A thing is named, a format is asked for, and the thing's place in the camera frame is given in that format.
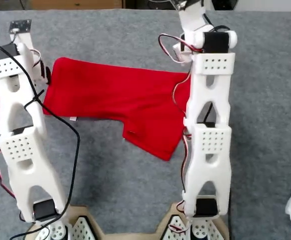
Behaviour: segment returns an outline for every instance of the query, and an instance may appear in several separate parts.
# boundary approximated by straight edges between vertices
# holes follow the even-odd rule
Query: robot
[[[228,212],[232,132],[229,127],[229,90],[235,64],[235,53],[229,52],[229,49],[237,45],[238,37],[226,26],[214,27],[211,24],[203,1],[171,2],[179,12],[183,29],[183,41],[174,45],[173,49],[179,63],[192,62],[190,96],[183,119],[187,135],[191,136],[192,152],[180,205],[183,205],[182,212],[189,223],[186,239],[204,239],[208,232],[202,234],[194,226],[206,226],[208,220]],[[217,32],[217,28],[227,31]],[[213,77],[211,85],[208,85],[208,76]],[[198,122],[200,113],[209,102],[216,112],[215,122]],[[207,182],[213,183],[215,195],[200,195]]]
[[[212,239],[208,238],[208,231],[199,232],[196,226],[208,228],[212,219],[228,211],[231,186],[228,97],[235,63],[235,54],[229,49],[236,46],[237,35],[231,30],[216,32],[212,24],[206,24],[202,0],[171,0],[171,3],[179,13],[183,29],[182,41],[173,46],[177,62],[192,62],[190,97],[183,120],[192,152],[179,204],[187,224],[179,230],[170,224],[169,229],[178,234],[175,239],[181,234],[184,240]],[[72,227],[68,218],[70,200],[43,147],[47,130],[44,106],[38,101],[42,92],[37,94],[34,90],[37,82],[49,84],[51,74],[41,55],[35,55],[39,51],[33,48],[30,29],[31,20],[11,22],[12,43],[0,49],[0,150],[8,167],[11,193],[24,221],[42,226],[36,240],[76,240],[73,234],[76,226]],[[208,76],[214,76],[210,86],[207,86]],[[214,105],[216,121],[198,122],[207,102]],[[30,114],[31,126],[15,127],[19,111]],[[215,196],[200,195],[206,182],[214,184]],[[30,189],[34,186],[42,187],[51,198],[31,202]]]

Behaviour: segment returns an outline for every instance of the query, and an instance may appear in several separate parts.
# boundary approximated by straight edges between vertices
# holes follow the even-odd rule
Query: red cloth
[[[186,77],[62,57],[54,63],[44,104],[58,116],[119,120],[126,140],[168,161],[182,137],[184,117],[172,101],[172,90]],[[175,94],[182,108],[189,82]]]

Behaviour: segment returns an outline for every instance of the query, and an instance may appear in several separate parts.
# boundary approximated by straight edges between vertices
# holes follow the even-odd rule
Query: black wire
[[[19,238],[19,237],[23,237],[23,236],[26,236],[26,235],[29,235],[29,234],[34,234],[34,233],[37,233],[37,232],[41,231],[42,229],[46,228],[50,224],[58,221],[66,213],[66,211],[67,211],[67,209],[69,207],[70,201],[71,201],[72,192],[73,192],[73,188],[74,188],[74,184],[75,184],[76,169],[77,169],[77,162],[78,162],[78,155],[79,155],[79,148],[80,148],[80,135],[79,135],[78,131],[70,123],[68,123],[67,121],[65,121],[61,117],[55,115],[49,108],[47,108],[41,102],[41,100],[39,99],[39,95],[37,94],[36,89],[35,89],[35,87],[34,87],[34,85],[32,83],[31,77],[30,77],[29,73],[25,70],[25,68],[8,51],[6,51],[1,46],[0,46],[0,50],[3,53],[5,53],[9,58],[11,58],[20,67],[20,69],[24,72],[24,74],[26,75],[26,77],[27,77],[27,79],[29,81],[29,84],[31,86],[31,89],[33,91],[33,94],[34,94],[33,100],[37,101],[40,104],[40,106],[43,109],[45,109],[49,114],[51,114],[54,118],[58,119],[59,121],[61,121],[65,125],[67,125],[75,133],[76,138],[77,138],[75,156],[74,156],[74,163],[73,163],[73,170],[72,170],[72,178],[71,178],[71,184],[70,184],[70,190],[69,190],[68,198],[67,198],[67,201],[65,203],[63,211],[61,212],[61,214],[58,217],[56,217],[55,219],[51,220],[50,222],[44,224],[43,226],[39,227],[38,229],[14,235],[9,239],[9,240],[13,240],[13,239],[16,239],[16,238]]]
[[[26,10],[25,5],[24,5],[24,3],[22,2],[22,0],[19,0],[19,2],[20,2],[20,5],[21,5],[22,10]]]
[[[25,222],[25,220],[22,219],[22,217],[21,217],[21,211],[20,211],[20,213],[19,213],[19,219],[20,219],[20,221]]]
[[[12,44],[12,43],[13,43],[13,42],[16,40],[16,38],[17,38],[17,34],[15,33],[15,34],[14,34],[14,36],[13,36],[13,39],[12,39],[12,41],[11,41],[11,42],[9,42],[9,43],[8,43],[8,45],[9,45],[9,44]]]
[[[213,106],[214,106],[214,104],[211,102],[209,109],[207,110],[207,112],[204,116],[204,119],[203,119],[204,124],[207,122],[208,116],[210,115]]]
[[[47,226],[46,226],[45,228],[48,229],[49,233],[48,233],[47,236],[46,236],[44,239],[42,239],[42,240],[46,240],[46,239],[49,237],[49,235],[50,235],[50,228],[48,228]]]

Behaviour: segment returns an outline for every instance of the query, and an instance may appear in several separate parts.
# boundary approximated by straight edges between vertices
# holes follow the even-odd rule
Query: wooden board
[[[160,240],[171,215],[180,215],[183,222],[186,222],[185,216],[176,210],[176,203],[172,204],[169,211],[166,213],[162,221],[159,223],[155,233],[115,233],[104,234],[100,226],[97,224],[93,216],[88,212],[85,206],[71,206],[69,210],[69,221],[74,225],[79,216],[88,216],[98,240]],[[229,240],[229,231],[221,218],[213,220],[214,225],[222,234],[224,240]],[[29,231],[35,230],[37,226],[32,226]],[[25,240],[35,240],[37,234],[29,234]]]
[[[34,10],[121,9],[122,0],[31,0]]]

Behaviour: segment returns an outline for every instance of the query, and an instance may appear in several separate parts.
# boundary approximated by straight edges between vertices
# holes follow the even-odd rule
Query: gray mat
[[[237,240],[291,239],[285,215],[291,196],[291,12],[209,16],[239,37],[230,92],[233,234]],[[0,12],[0,44],[8,42],[9,22],[24,18],[33,19],[34,46],[50,65],[67,56],[187,71],[171,62],[157,43],[162,32],[182,31],[174,11]],[[68,191],[75,136],[51,117],[45,119],[51,145],[47,151]],[[80,119],[74,125],[82,145],[72,203],[88,205],[106,233],[153,232],[170,204],[181,199],[182,145],[170,162],[163,162],[124,141],[120,122]],[[0,188],[0,240],[27,229],[18,213],[14,200]]]

